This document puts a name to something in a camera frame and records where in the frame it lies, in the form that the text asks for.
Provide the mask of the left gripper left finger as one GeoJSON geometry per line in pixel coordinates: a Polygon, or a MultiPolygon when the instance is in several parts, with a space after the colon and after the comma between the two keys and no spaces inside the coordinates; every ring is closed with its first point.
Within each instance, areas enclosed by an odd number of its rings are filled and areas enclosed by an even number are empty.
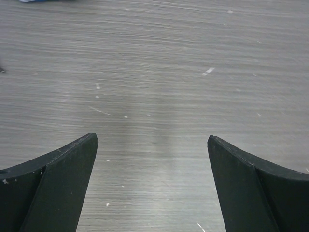
{"type": "Polygon", "coordinates": [[[74,232],[98,149],[95,133],[0,172],[2,232],[74,232]]]}

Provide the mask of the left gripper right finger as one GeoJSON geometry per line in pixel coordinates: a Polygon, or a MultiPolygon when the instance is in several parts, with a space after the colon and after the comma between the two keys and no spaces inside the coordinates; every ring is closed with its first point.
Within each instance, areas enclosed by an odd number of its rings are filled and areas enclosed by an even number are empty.
{"type": "Polygon", "coordinates": [[[307,232],[309,175],[211,135],[211,169],[228,232],[307,232]]]}

